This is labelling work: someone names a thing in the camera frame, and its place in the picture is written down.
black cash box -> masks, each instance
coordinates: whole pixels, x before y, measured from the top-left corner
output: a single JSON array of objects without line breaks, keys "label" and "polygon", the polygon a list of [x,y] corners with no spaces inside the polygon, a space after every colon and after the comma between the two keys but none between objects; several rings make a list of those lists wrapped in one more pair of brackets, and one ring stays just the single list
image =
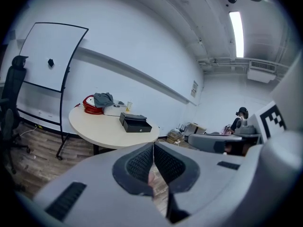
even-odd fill
[{"label": "black cash box", "polygon": [[149,133],[152,130],[143,115],[121,113],[120,122],[128,133]]}]

ceiling pipe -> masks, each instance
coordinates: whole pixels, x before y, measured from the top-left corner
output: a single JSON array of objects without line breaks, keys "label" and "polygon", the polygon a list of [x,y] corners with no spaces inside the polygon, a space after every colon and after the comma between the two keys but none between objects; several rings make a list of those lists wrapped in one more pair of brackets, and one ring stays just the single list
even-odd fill
[{"label": "ceiling pipe", "polygon": [[245,66],[245,65],[220,65],[220,64],[219,64],[219,65],[217,66],[217,68],[218,68],[218,67],[237,67],[237,68],[240,67],[240,68],[248,68],[249,66]]},{"label": "ceiling pipe", "polygon": [[218,63],[219,66],[237,66],[237,65],[240,65],[240,66],[245,66],[245,67],[248,67],[249,64],[244,64],[244,63],[239,63],[239,62],[231,62],[231,63]]},{"label": "ceiling pipe", "polygon": [[230,73],[230,72],[205,72],[206,75],[245,75],[245,73],[237,73],[237,72],[234,72],[234,73]]},{"label": "ceiling pipe", "polygon": [[190,29],[194,32],[194,34],[197,37],[197,42],[203,46],[207,57],[208,57],[208,52],[206,47],[204,46],[202,39],[203,36],[202,34],[199,32],[199,30],[197,29],[197,25],[194,23],[194,21],[192,20],[192,18],[183,10],[183,8],[181,6],[179,6],[177,3],[173,2],[173,0],[165,0],[167,3],[169,3],[182,17],[183,19],[186,21],[186,23],[188,24],[188,26],[190,27]]},{"label": "ceiling pipe", "polygon": [[[209,58],[209,59],[198,59],[197,61],[198,62],[203,62],[205,60],[213,60],[217,62],[217,60],[220,60],[220,59],[230,59],[232,60],[233,58],[230,58],[230,57],[216,57],[216,58]],[[281,66],[281,67],[285,67],[285,68],[289,68],[290,66],[285,66],[281,63],[277,63],[277,62],[274,62],[274,61],[267,61],[267,60],[261,60],[261,59],[256,59],[256,58],[248,58],[248,57],[243,57],[243,58],[235,58],[236,60],[248,60],[248,61],[261,61],[261,62],[265,62],[265,63],[269,63],[269,64],[274,64],[274,65],[278,65],[278,66]]]}]

air conditioner unit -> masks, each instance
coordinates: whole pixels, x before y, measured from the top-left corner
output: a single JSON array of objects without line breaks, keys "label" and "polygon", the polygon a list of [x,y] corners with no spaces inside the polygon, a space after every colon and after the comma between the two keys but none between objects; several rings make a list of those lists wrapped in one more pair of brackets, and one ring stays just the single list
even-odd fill
[{"label": "air conditioner unit", "polygon": [[250,61],[247,78],[254,81],[268,83],[276,79],[276,66],[259,61]]},{"label": "air conditioner unit", "polygon": [[260,61],[250,61],[250,68],[255,70],[267,71],[269,73],[276,72],[276,66]]}]

light fixture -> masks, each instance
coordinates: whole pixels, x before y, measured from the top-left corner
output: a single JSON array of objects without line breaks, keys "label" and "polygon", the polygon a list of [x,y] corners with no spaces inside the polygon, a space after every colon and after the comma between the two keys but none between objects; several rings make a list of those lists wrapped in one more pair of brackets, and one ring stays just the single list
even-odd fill
[{"label": "light fixture", "polygon": [[236,40],[236,55],[244,57],[244,36],[240,12],[230,12],[229,16],[232,20],[233,32]]}]

white table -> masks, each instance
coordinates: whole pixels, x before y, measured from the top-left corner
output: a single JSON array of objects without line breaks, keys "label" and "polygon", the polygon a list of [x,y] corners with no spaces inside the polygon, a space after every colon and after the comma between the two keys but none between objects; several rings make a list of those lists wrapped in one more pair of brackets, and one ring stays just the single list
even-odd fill
[{"label": "white table", "polygon": [[71,110],[69,121],[75,132],[83,139],[94,144],[94,155],[99,153],[98,146],[106,149],[124,148],[132,145],[155,142],[160,130],[156,124],[147,119],[152,127],[149,133],[127,133],[119,121],[119,117],[108,115],[93,115],[84,112],[84,107],[78,106]]}]

